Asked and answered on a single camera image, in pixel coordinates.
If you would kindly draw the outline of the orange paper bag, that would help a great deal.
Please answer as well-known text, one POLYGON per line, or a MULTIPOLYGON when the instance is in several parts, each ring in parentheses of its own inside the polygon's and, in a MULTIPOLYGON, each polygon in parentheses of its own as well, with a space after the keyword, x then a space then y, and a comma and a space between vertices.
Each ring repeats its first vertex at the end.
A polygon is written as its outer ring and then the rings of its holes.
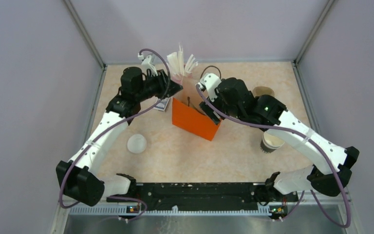
POLYGON ((172 98, 172 124, 208 141, 212 141, 220 127, 203 112, 199 104, 203 101, 195 85, 200 78, 197 73, 183 79, 183 90, 172 98))

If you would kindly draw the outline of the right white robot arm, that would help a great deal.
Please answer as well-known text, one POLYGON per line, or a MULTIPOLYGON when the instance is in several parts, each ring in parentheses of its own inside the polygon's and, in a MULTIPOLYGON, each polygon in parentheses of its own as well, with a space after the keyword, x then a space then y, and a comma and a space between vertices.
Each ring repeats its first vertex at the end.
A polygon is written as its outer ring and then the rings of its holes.
POLYGON ((266 180, 266 195, 279 201, 294 191, 315 190, 335 197, 347 186, 359 151, 343 148, 325 139, 271 95, 254 96, 243 80, 221 79, 211 74, 196 84, 203 102, 200 107, 215 123, 229 119, 275 136, 311 161, 291 172, 276 172, 266 180))

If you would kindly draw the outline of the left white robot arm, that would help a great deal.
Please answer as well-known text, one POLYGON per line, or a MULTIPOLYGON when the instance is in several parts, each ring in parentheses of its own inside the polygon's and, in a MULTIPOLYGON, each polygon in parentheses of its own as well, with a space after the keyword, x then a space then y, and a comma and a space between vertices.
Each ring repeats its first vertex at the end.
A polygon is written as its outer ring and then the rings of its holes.
POLYGON ((169 78, 164 70, 154 75, 151 70, 142 72, 139 67, 128 67, 120 78, 121 86, 109 102, 100 123, 93 134, 68 161, 56 166, 60 186, 59 199, 70 197, 90 207, 102 198, 119 195, 124 201, 135 199, 136 180, 126 174, 97 178, 109 149, 132 120, 144 112, 141 102, 150 98, 169 98, 183 87, 169 78))

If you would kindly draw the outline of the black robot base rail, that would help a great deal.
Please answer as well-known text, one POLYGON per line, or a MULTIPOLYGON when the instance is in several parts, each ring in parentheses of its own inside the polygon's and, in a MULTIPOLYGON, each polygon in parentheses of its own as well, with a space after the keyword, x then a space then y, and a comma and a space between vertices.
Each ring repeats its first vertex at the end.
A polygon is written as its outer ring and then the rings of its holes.
POLYGON ((125 195, 112 195, 107 202, 134 202, 137 211, 240 212, 267 211, 298 200, 296 192, 283 195, 263 182, 138 183, 125 195))

